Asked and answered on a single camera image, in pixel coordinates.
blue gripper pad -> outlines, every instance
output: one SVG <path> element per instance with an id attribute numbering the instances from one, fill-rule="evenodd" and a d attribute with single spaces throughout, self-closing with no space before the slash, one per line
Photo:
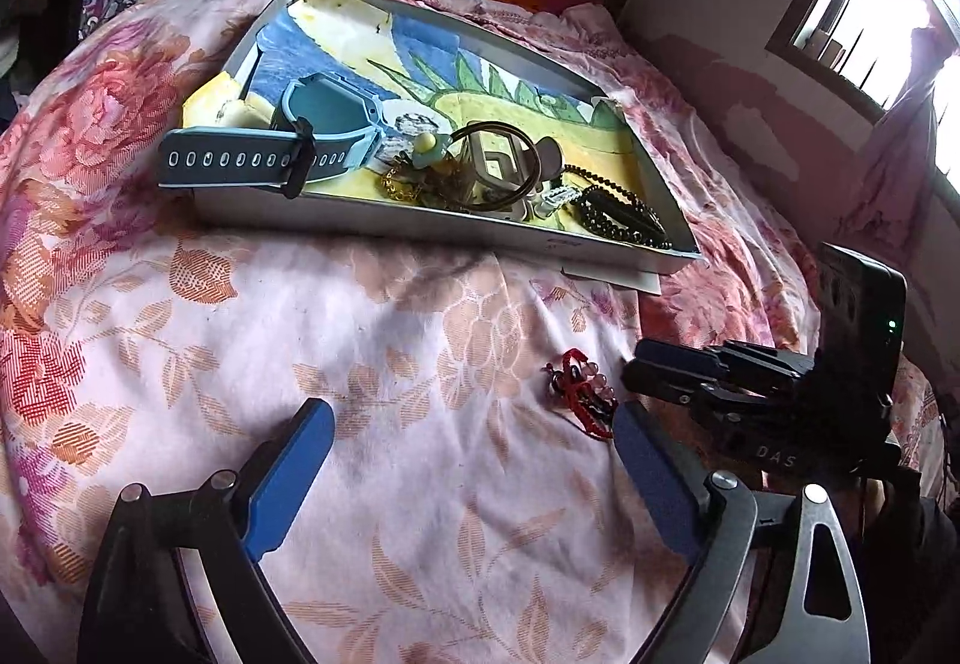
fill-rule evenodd
<path id="1" fill-rule="evenodd" d="M 280 456 L 251 494 L 244 548 L 256 563 L 275 551 L 287 535 L 314 477 L 333 445 L 333 410 L 322 399 L 310 399 L 309 408 L 290 435 Z"/>
<path id="2" fill-rule="evenodd" d="M 639 403 L 622 404 L 613 413 L 613 445 L 664 545 L 692 566 L 704 545 L 707 471 Z"/>

peeling paint wall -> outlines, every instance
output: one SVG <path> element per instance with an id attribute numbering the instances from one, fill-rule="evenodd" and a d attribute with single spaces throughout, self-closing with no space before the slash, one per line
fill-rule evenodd
<path id="1" fill-rule="evenodd" d="M 765 46 L 792 0 L 630 0 L 620 25 L 809 244 L 830 239 L 871 124 Z M 906 274 L 908 354 L 960 392 L 960 228 L 934 200 Z"/>

curtain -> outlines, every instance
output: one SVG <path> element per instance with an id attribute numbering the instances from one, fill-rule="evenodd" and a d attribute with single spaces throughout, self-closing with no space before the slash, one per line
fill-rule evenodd
<path id="1" fill-rule="evenodd" d="M 856 239 L 896 263 L 909 260 L 929 202 L 937 148 L 933 84 L 956 49 L 936 28 L 917 28 L 911 39 L 910 76 L 857 153 L 853 200 L 837 226 L 840 239 Z"/>

floral bedsheet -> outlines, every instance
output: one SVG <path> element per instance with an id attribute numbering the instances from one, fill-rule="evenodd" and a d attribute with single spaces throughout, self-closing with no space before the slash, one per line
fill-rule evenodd
<path id="1" fill-rule="evenodd" d="M 663 295 L 480 252 L 201 228 L 152 185 L 155 142 L 269 1 L 133 7 L 0 139 L 0 589 L 50 660 L 72 661 L 120 488 L 197 487 L 320 396 L 334 447 L 262 561 L 318 661 L 629 660 L 683 563 L 613 448 L 546 410 L 541 367 L 577 346 L 614 379 L 640 335 L 805 351 L 810 253 L 603 9 L 482 0 L 404 1 L 529 44 L 623 104 L 704 252 Z M 929 486 L 943 445 L 926 394 L 903 362 L 896 427 Z M 683 410 L 659 413 L 701 441 Z"/>

window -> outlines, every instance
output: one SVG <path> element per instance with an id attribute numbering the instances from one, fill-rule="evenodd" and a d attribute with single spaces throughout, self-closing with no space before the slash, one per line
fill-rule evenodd
<path id="1" fill-rule="evenodd" d="M 794 0 L 767 49 L 877 121 L 910 73 L 911 32 L 929 23 L 925 0 Z M 937 166 L 960 186 L 960 57 L 937 77 L 934 106 Z"/>

